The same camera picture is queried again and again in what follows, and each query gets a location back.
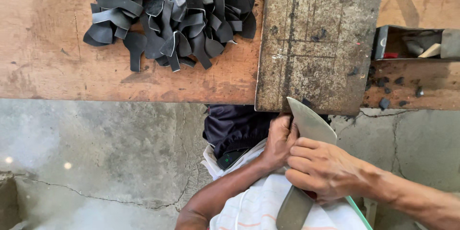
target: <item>wooden workbench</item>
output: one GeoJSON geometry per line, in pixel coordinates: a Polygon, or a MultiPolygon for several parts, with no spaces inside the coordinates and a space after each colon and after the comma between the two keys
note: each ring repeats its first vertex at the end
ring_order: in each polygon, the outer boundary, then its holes
{"type": "Polygon", "coordinates": [[[255,0],[255,38],[235,36],[205,71],[141,59],[130,71],[122,40],[83,43],[95,0],[0,0],[0,98],[253,104],[263,0],[255,0]]]}
{"type": "MultiPolygon", "coordinates": [[[[143,71],[131,72],[122,41],[100,48],[84,44],[83,34],[91,25],[91,2],[0,1],[0,98],[254,104],[263,0],[256,0],[254,7],[258,23],[254,40],[236,36],[238,45],[227,46],[208,71],[198,64],[176,73],[144,58],[143,71]]],[[[460,28],[459,11],[457,0],[382,0],[378,26],[460,28]]],[[[444,77],[460,73],[451,62],[437,66],[445,68],[438,69],[444,77]]],[[[438,95],[419,107],[445,109],[460,100],[453,83],[433,87],[438,95]],[[439,94],[448,94],[451,103],[446,105],[439,94]]],[[[411,91],[406,89],[401,98],[411,91]]],[[[376,107],[378,98],[374,99],[365,104],[376,107]]],[[[411,104],[417,107],[418,100],[411,104]]]]}
{"type": "MultiPolygon", "coordinates": [[[[382,0],[377,26],[395,24],[422,28],[460,28],[459,0],[382,0]]],[[[387,76],[390,94],[372,86],[364,93],[362,107],[379,106],[382,97],[391,101],[390,108],[460,110],[460,62],[439,59],[384,60],[371,63],[375,77],[387,76]],[[404,77],[404,84],[394,80],[404,77]],[[415,97],[422,86],[423,97],[415,97]],[[403,107],[400,101],[407,101],[403,107]]]]}

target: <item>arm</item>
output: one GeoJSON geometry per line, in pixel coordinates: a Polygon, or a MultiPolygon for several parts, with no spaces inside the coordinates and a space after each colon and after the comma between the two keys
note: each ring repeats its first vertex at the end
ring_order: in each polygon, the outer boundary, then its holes
{"type": "Polygon", "coordinates": [[[434,230],[457,229],[460,199],[400,178],[350,156],[341,148],[300,138],[291,148],[286,178],[318,195],[319,203],[348,195],[386,203],[434,230]]]}
{"type": "Polygon", "coordinates": [[[244,192],[263,176],[284,166],[299,134],[295,124],[290,126],[290,117],[280,114],[272,120],[265,150],[259,157],[193,195],[179,214],[176,230],[205,230],[229,198],[244,192]]]}

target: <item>wooden cutting board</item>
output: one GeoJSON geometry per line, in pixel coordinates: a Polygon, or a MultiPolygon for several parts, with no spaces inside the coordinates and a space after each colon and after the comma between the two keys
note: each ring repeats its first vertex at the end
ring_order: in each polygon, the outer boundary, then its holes
{"type": "Polygon", "coordinates": [[[290,96],[357,115],[380,1],[265,0],[256,110],[288,111],[290,96]]]}

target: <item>white cloth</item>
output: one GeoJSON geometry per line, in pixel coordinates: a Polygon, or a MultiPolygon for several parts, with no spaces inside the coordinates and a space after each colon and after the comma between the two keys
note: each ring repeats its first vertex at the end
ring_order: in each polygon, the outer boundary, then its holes
{"type": "Polygon", "coordinates": [[[225,172],[217,165],[217,159],[214,156],[214,150],[212,147],[210,147],[210,145],[206,146],[206,149],[204,149],[203,156],[205,160],[203,160],[201,163],[207,168],[209,174],[213,177],[213,180],[215,181],[220,177],[224,176],[225,174],[233,172],[234,170],[242,167],[243,165],[252,161],[254,158],[258,157],[264,150],[266,142],[267,139],[260,141],[256,146],[251,148],[250,151],[245,153],[244,156],[240,157],[233,164],[233,166],[228,168],[225,172]]]}
{"type": "MultiPolygon", "coordinates": [[[[206,166],[213,179],[224,176],[249,163],[265,148],[266,139],[242,156],[227,171],[221,170],[211,147],[204,152],[206,166]]],[[[247,191],[230,198],[221,213],[210,221],[210,230],[276,230],[276,217],[291,183],[282,168],[256,181],[247,191]]],[[[314,204],[302,230],[366,230],[364,223],[345,200],[327,205],[314,204]]]]}

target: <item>phone screen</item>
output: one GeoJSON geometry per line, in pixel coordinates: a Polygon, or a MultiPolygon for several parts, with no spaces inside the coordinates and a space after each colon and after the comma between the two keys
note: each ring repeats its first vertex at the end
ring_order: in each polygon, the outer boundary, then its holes
{"type": "Polygon", "coordinates": [[[238,161],[238,159],[247,151],[249,151],[249,149],[239,149],[237,151],[225,153],[221,158],[217,160],[217,165],[225,171],[230,168],[236,161],[238,161]]]}

